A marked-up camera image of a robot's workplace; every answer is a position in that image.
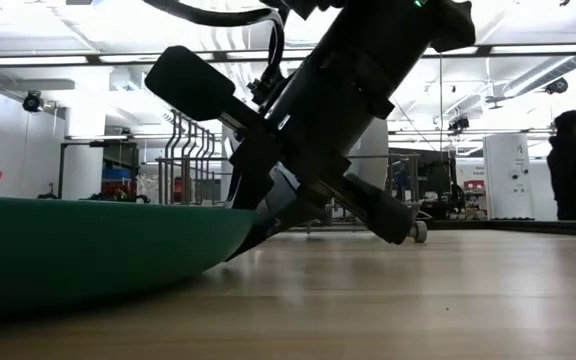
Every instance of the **black cable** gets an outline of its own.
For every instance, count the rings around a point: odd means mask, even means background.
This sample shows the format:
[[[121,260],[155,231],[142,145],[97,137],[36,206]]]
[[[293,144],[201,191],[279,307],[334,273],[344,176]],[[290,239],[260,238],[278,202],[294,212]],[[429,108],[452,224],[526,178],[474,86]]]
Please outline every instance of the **black cable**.
[[[272,21],[273,37],[271,41],[274,46],[269,51],[268,70],[279,71],[279,64],[284,53],[284,22],[282,16],[275,10],[257,9],[246,12],[220,13],[198,9],[182,4],[176,0],[144,0],[161,11],[170,15],[188,20],[192,23],[214,27],[238,27],[257,24],[263,21]]]

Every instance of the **wheel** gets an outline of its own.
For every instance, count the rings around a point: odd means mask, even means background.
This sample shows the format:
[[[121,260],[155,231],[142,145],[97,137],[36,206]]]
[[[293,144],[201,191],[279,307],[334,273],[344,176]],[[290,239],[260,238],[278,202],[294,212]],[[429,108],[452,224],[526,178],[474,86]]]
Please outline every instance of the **wheel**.
[[[423,244],[428,239],[428,226],[423,221],[415,222],[415,236],[413,237],[417,244]]]

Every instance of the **wooden table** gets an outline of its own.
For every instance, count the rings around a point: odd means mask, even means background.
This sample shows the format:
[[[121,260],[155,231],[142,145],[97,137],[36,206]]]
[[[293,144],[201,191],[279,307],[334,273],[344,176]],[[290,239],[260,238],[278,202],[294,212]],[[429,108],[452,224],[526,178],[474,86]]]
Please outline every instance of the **wooden table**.
[[[287,234],[136,301],[0,325],[0,359],[576,359],[576,238]]]

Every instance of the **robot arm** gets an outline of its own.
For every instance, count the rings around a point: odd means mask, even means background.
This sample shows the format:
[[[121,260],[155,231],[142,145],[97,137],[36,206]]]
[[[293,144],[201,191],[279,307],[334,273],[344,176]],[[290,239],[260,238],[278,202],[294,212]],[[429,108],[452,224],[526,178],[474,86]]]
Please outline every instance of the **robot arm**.
[[[290,7],[302,17],[317,6],[342,10],[291,78],[266,83],[274,85],[261,99],[263,111],[235,99],[230,80],[181,46],[167,49],[146,79],[153,93],[179,111],[197,121],[217,118],[240,141],[230,157],[237,174],[230,204],[256,210],[259,220],[233,257],[322,216],[333,197],[379,237],[400,244],[414,220],[410,211],[382,189],[346,175],[346,155],[374,118],[386,119],[394,109],[390,96],[428,47],[442,52],[475,42],[471,4],[272,0],[271,5]]]

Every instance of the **green object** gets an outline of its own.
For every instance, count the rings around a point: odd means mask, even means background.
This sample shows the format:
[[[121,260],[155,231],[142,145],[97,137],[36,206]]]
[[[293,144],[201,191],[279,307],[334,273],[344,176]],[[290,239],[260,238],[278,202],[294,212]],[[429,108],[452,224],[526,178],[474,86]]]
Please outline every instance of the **green object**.
[[[253,211],[0,198],[0,315],[196,276],[243,242]]]

